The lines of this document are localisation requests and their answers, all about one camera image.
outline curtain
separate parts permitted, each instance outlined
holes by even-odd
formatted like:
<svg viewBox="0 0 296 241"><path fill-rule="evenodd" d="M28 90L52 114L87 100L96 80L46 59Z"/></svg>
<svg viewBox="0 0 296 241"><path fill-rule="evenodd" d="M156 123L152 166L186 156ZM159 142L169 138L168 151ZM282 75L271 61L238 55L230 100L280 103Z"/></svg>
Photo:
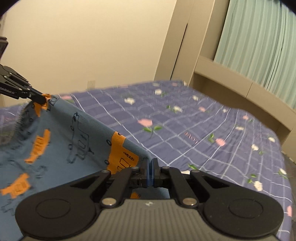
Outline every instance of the curtain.
<svg viewBox="0 0 296 241"><path fill-rule="evenodd" d="M230 0L214 62L296 108L296 15L278 0Z"/></svg>

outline ribbed gray surface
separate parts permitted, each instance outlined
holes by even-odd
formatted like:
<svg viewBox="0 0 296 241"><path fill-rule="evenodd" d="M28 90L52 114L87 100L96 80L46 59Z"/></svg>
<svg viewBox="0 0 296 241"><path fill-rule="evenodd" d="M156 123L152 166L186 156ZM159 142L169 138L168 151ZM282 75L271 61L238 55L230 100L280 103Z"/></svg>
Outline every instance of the ribbed gray surface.
<svg viewBox="0 0 296 241"><path fill-rule="evenodd" d="M66 241L224 241L223 236L204 223L196 210L178 206L172 199L127 199L115 209L102 211L85 232ZM260 239L276 241L275 237ZM24 238L23 241L36 241Z"/></svg>

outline purple bedsheet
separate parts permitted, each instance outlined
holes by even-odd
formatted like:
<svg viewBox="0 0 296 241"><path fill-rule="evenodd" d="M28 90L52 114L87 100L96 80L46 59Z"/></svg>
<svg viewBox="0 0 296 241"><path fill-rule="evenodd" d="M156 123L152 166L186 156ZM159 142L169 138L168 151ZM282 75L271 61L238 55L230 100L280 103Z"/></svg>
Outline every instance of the purple bedsheet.
<svg viewBox="0 0 296 241"><path fill-rule="evenodd" d="M289 240L292 193L281 145L276 134L250 113L223 106L181 81L61 97L146 149L160 166L201 169L273 197L285 212L277 237ZM0 111L2 129L2 120L13 120L19 110Z"/></svg>

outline mattress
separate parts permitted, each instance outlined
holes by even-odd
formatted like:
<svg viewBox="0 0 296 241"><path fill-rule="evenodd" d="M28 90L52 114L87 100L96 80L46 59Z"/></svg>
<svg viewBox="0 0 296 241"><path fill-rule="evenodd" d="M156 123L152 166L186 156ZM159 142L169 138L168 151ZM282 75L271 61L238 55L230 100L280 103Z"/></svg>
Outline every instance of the mattress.
<svg viewBox="0 0 296 241"><path fill-rule="evenodd" d="M160 166L184 172L200 169L276 199L285 212L277 237L289 240L292 193L281 145L276 134L250 113L223 106L182 81L60 97L144 148ZM0 110L2 144L9 141L23 107Z"/></svg>

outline silver screw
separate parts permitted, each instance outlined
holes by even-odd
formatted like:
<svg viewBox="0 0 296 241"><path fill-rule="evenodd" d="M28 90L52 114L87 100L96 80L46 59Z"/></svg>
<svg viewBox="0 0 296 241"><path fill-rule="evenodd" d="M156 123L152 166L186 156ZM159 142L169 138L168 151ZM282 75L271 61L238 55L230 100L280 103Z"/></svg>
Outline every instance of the silver screw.
<svg viewBox="0 0 296 241"><path fill-rule="evenodd" d="M197 204L197 200L192 197L184 198L182 202L183 202L183 204L185 204L187 206L193 206L193 205Z"/></svg>
<svg viewBox="0 0 296 241"><path fill-rule="evenodd" d="M116 199L112 197L107 197L102 200L102 204L106 206L113 206L116 203Z"/></svg>

